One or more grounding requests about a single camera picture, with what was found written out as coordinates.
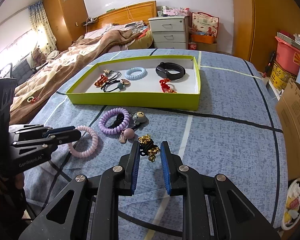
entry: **yellow-green box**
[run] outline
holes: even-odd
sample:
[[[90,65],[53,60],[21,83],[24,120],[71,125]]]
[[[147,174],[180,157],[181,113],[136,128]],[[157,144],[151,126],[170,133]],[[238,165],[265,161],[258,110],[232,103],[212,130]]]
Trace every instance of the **yellow-green box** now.
[[[183,78],[167,83],[177,93],[162,92],[159,83],[162,78],[155,72],[155,68],[160,62],[177,63],[186,69]],[[120,71],[122,76],[119,79],[125,79],[125,72],[133,67],[144,67],[147,70],[147,76],[137,81],[131,81],[131,85],[124,88],[124,91],[115,90],[107,93],[94,86],[96,80],[106,69]],[[197,110],[200,87],[199,68],[195,57],[162,55],[131,57],[97,63],[66,94],[73,104]]]

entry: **nightstand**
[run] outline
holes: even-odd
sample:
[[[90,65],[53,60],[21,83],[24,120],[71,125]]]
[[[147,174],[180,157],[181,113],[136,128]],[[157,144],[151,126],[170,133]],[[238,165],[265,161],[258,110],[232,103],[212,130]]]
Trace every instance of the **nightstand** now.
[[[188,49],[189,16],[150,18],[156,49]]]

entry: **blue coil hair tie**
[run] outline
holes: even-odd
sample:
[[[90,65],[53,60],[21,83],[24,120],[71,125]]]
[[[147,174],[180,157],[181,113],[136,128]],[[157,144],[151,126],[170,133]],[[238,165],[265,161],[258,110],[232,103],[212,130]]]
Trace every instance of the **blue coil hair tie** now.
[[[141,73],[138,74],[138,75],[131,75],[132,73],[138,72],[138,71],[141,71]],[[145,68],[142,68],[142,67],[134,67],[134,68],[128,69],[128,70],[126,71],[126,73],[124,74],[124,76],[125,76],[126,79],[128,79],[128,80],[138,80],[138,79],[144,78],[147,74],[148,74],[148,72],[146,71]]]

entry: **bed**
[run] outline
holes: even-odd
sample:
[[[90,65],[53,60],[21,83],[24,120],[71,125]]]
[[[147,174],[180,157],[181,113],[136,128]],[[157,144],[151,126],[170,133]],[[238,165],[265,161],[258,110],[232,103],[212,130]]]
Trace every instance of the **bed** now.
[[[273,102],[251,63],[201,51],[143,49],[108,53],[62,85],[31,123],[54,128],[91,126],[99,136],[99,146],[92,156],[78,159],[61,145],[51,161],[26,171],[27,201],[38,213],[76,175],[99,175],[130,152],[131,142],[121,145],[117,137],[106,136],[98,128],[100,116],[113,106],[73,105],[65,93],[95,63],[149,55],[194,56],[200,65],[201,98],[198,111],[126,107],[129,112],[143,111],[149,119],[136,131],[137,136],[148,133],[158,145],[167,140],[171,152],[201,174],[225,174],[278,228],[288,178],[282,128]],[[85,135],[76,149],[85,150],[90,143],[90,136]],[[119,211],[119,239],[181,239],[182,198],[166,195],[160,155],[154,163],[141,157],[135,195],[120,197]],[[157,225],[157,231],[148,229],[149,224]]]
[[[28,123],[57,89],[88,63],[108,52],[147,49],[152,44],[148,19],[156,16],[156,2],[144,2],[101,15],[87,26],[68,50],[48,62],[15,89],[10,124]]]

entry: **brown blanket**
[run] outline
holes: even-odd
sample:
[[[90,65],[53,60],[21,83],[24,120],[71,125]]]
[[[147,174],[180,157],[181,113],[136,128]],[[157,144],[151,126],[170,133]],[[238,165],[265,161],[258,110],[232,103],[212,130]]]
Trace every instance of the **brown blanket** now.
[[[52,94],[87,64],[107,53],[113,46],[125,45],[139,35],[141,33],[132,34],[131,30],[113,30],[95,39],[80,37],[68,50],[60,53],[56,59],[16,88],[10,109],[10,125],[28,123]],[[37,101],[28,103],[30,96],[36,97]]]

